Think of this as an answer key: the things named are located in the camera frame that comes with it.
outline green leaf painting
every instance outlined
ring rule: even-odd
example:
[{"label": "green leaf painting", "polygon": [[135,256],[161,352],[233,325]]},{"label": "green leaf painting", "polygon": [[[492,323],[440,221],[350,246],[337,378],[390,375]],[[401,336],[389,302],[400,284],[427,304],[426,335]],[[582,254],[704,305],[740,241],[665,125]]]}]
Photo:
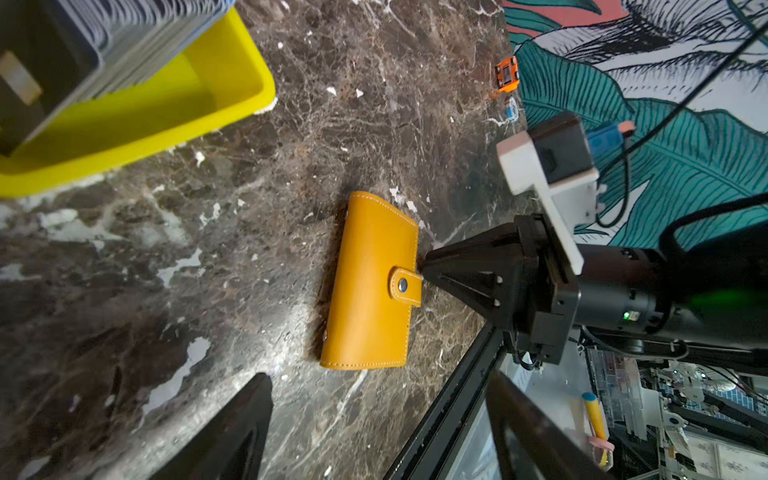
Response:
[{"label": "green leaf painting", "polygon": [[530,7],[575,7],[589,10],[598,15],[603,13],[598,4],[592,0],[512,0],[512,3]]},{"label": "green leaf painting", "polygon": [[507,23],[510,25],[539,31],[541,33],[557,30],[562,26],[556,21],[550,20],[543,15],[539,15],[536,12],[530,12],[529,10],[523,10],[522,8],[505,8],[504,16],[507,19]]},{"label": "green leaf painting", "polygon": [[524,43],[525,41],[530,40],[530,39],[531,39],[531,36],[530,35],[526,35],[525,33],[512,33],[512,32],[509,32],[509,41],[512,44]]},{"label": "green leaf painting", "polygon": [[[675,104],[650,98],[625,99],[607,74],[566,60],[525,42],[517,53],[521,96],[529,127],[563,111],[578,114],[587,130],[607,122],[632,120],[634,139],[643,137]],[[598,170],[611,160],[596,158]],[[656,247],[673,220],[711,205],[768,190],[768,141],[726,111],[679,114],[631,158],[632,188],[647,183],[613,245]],[[622,201],[623,172],[605,175],[606,208]],[[677,234],[686,248],[711,237],[768,220],[768,209],[748,210],[703,220]]]}]

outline wallet strap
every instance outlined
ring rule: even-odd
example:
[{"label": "wallet strap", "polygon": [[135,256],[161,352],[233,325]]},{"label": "wallet strap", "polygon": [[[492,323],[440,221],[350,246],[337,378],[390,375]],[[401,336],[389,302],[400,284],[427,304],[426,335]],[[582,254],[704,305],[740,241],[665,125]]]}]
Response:
[{"label": "wallet strap", "polygon": [[389,275],[389,295],[402,303],[422,305],[422,276],[404,268],[395,268]]}]

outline black cable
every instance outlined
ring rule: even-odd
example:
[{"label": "black cable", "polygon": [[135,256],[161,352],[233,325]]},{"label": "black cable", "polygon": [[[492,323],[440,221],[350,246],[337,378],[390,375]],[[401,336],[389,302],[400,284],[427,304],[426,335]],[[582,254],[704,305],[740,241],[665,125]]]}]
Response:
[{"label": "black cable", "polygon": [[738,386],[739,388],[741,388],[741,389],[742,389],[742,390],[743,390],[743,391],[744,391],[744,392],[745,392],[747,395],[751,396],[753,399],[755,399],[755,400],[757,400],[757,399],[760,399],[760,401],[761,401],[762,403],[766,403],[766,402],[768,402],[768,397],[765,397],[765,396],[763,396],[763,395],[760,395],[760,394],[759,394],[757,391],[755,391],[755,389],[753,389],[752,387],[748,386],[746,383],[742,382],[742,381],[739,379],[739,376],[738,376],[738,375],[735,375],[735,376],[731,376],[731,374],[730,374],[730,373],[729,373],[727,370],[726,370],[725,372],[721,372],[720,370],[718,370],[718,369],[715,369],[715,368],[714,368],[714,367],[712,367],[712,366],[708,366],[708,365],[705,365],[705,366],[706,366],[708,369],[712,370],[713,372],[715,372],[715,373],[717,373],[717,374],[721,375],[721,376],[722,376],[723,378],[725,378],[726,380],[728,380],[728,381],[732,382],[734,385],[736,385],[736,386]]},{"label": "black cable", "polygon": [[[624,139],[624,146],[622,147],[622,152],[627,150],[627,142],[628,139]],[[599,215],[596,215],[594,220],[603,228],[611,228],[615,226],[617,223],[621,221],[621,219],[624,217],[624,214],[627,212],[627,205],[629,204],[629,194],[632,190],[632,177],[631,177],[631,170],[629,166],[629,155],[624,156],[624,199],[621,201],[621,209],[619,210],[619,214],[611,220],[609,223],[603,223],[603,220],[600,218]]]},{"label": "black cable", "polygon": [[629,353],[622,349],[619,349],[615,346],[612,346],[610,343],[606,343],[604,340],[601,340],[597,338],[592,332],[589,331],[589,329],[586,326],[581,326],[582,333],[592,340],[592,342],[597,343],[599,346],[602,346],[606,350],[610,350],[614,353],[618,353],[619,355],[627,356],[634,359],[665,359],[665,360],[680,360],[684,359],[686,356],[688,356],[689,350],[688,345],[685,342],[681,342],[681,349],[684,349],[682,353],[679,353],[674,356],[669,355],[638,355],[637,353]]},{"label": "black cable", "polygon": [[740,198],[739,200],[726,202],[725,204],[703,208],[691,214],[680,217],[667,225],[667,228],[661,232],[661,235],[659,236],[659,250],[661,250],[661,253],[664,254],[667,260],[680,258],[685,254],[685,250],[683,250],[683,247],[681,247],[677,240],[675,240],[675,230],[684,227],[689,223],[704,220],[705,218],[714,217],[721,214],[729,214],[730,212],[735,212],[744,208],[754,207],[756,205],[766,203],[768,203],[768,192],[764,194],[753,195],[752,197],[748,198]]},{"label": "black cable", "polygon": [[528,363],[525,360],[523,360],[523,355],[520,355],[520,352],[518,351],[518,335],[515,332],[515,338],[512,340],[512,356],[515,358],[516,363],[518,363],[521,367],[523,367],[526,370],[534,370],[536,367],[541,365],[541,361],[538,359],[538,355],[534,353],[529,353],[531,357],[532,363]]},{"label": "black cable", "polygon": [[746,384],[744,384],[743,382],[741,382],[741,381],[738,379],[738,377],[736,377],[736,378],[733,378],[732,376],[730,376],[730,375],[726,375],[725,373],[721,372],[721,371],[720,371],[720,370],[718,370],[718,369],[715,369],[715,368],[713,368],[713,367],[711,367],[711,366],[708,366],[708,365],[705,365],[705,366],[706,366],[708,369],[712,370],[713,372],[715,372],[715,373],[719,374],[720,376],[722,376],[723,378],[725,378],[725,379],[726,379],[726,380],[728,380],[729,382],[732,382],[732,383],[733,383],[735,386],[737,386],[737,387],[739,387],[740,389],[742,389],[742,390],[744,391],[744,393],[746,393],[748,396],[752,397],[752,400],[754,400],[755,402],[758,402],[758,403],[762,403],[763,405],[765,405],[766,407],[768,407],[768,398],[766,398],[766,397],[764,397],[764,396],[760,395],[758,392],[755,392],[755,391],[754,391],[752,388],[750,388],[748,385],[746,385]]},{"label": "black cable", "polygon": [[682,102],[680,102],[673,110],[672,112],[665,117],[656,127],[654,127],[653,130],[648,132],[645,137],[642,137],[639,141],[635,142],[630,146],[627,150],[621,152],[618,157],[613,159],[601,172],[601,177],[605,175],[605,172],[608,172],[611,168],[615,167],[616,164],[618,164],[620,161],[625,159],[626,157],[629,157],[631,154],[633,154],[638,148],[642,147],[646,142],[648,142],[652,137],[656,136],[664,127],[666,127],[672,119],[677,116],[684,108],[688,106],[688,104],[699,94],[701,91],[709,86],[710,83],[719,75],[725,68],[730,64],[730,62],[736,60],[739,55],[741,55],[745,50],[747,50],[752,43],[759,40],[763,37],[763,35],[766,34],[768,31],[768,22],[766,22],[765,25],[755,30],[752,35],[750,35],[746,40],[742,42],[741,45],[739,45],[736,50],[732,51],[728,56],[723,60],[720,65],[715,67],[714,70],[710,72],[710,74],[701,81],[701,83],[696,86],[693,90],[690,91],[688,96],[686,96]]},{"label": "black cable", "polygon": [[766,22],[765,25],[762,27],[756,29],[753,31],[752,35],[750,35],[745,41],[742,42],[741,45],[739,45],[735,50],[733,50],[728,56],[723,60],[717,67],[715,67],[714,70],[710,72],[710,74],[701,81],[701,83],[698,84],[690,93],[683,99],[682,102],[680,102],[673,110],[670,112],[656,127],[653,128],[653,130],[649,131],[647,134],[645,134],[644,137],[642,137],[640,140],[633,143],[629,148],[625,148],[622,150],[622,152],[613,159],[608,165],[605,166],[605,168],[602,169],[600,172],[600,177],[598,178],[598,183],[602,183],[601,180],[603,177],[605,177],[605,174],[613,167],[616,166],[620,161],[624,162],[624,201],[621,204],[621,210],[619,211],[619,214],[614,218],[610,223],[602,223],[602,220],[600,220],[600,217],[596,217],[596,221],[598,225],[600,225],[603,228],[610,228],[615,226],[617,223],[621,221],[621,218],[624,216],[624,213],[627,211],[627,205],[629,204],[629,193],[631,190],[630,186],[630,162],[629,162],[629,156],[633,154],[636,150],[638,150],[640,147],[645,145],[651,138],[655,137],[660,131],[666,127],[673,118],[677,116],[681,111],[683,111],[684,108],[687,108],[688,104],[693,101],[693,99],[701,93],[701,91],[709,86],[710,83],[723,72],[723,70],[726,69],[728,65],[734,60],[736,60],[739,55],[741,55],[745,50],[747,50],[752,43],[755,41],[761,39],[763,35],[766,34],[768,31],[768,22]]}]

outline black metal frame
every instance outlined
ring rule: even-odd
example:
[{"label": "black metal frame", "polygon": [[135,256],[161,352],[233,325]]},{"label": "black metal frame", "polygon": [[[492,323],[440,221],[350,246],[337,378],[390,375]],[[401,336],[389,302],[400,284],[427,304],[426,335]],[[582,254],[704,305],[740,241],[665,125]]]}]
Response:
[{"label": "black metal frame", "polygon": [[256,480],[272,406],[272,381],[259,373],[152,479]]},{"label": "black metal frame", "polygon": [[438,480],[448,474],[505,353],[501,330],[486,323],[384,479]]},{"label": "black metal frame", "polygon": [[670,412],[677,413],[693,425],[697,425],[713,435],[718,435],[731,442],[751,446],[768,453],[768,439],[755,429],[718,419],[703,412],[687,409],[679,405],[670,405]]},{"label": "black metal frame", "polygon": [[491,374],[485,403],[504,480],[518,478],[519,447],[550,480],[611,480],[502,373]]}]

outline wall mural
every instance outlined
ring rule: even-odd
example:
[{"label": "wall mural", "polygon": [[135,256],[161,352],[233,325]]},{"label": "wall mural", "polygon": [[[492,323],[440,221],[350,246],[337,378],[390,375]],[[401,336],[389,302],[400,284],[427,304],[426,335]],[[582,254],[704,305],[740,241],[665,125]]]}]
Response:
[{"label": "wall mural", "polygon": [[[767,0],[504,1],[530,126],[562,111],[587,130],[632,120],[637,140],[660,122],[755,25]],[[768,190],[768,39],[756,42],[631,158],[631,210],[577,242],[657,247],[671,221]],[[596,158],[598,169],[618,152]],[[606,176],[605,223],[624,197],[622,166]],[[684,247],[768,220],[768,206],[678,231]]]}]

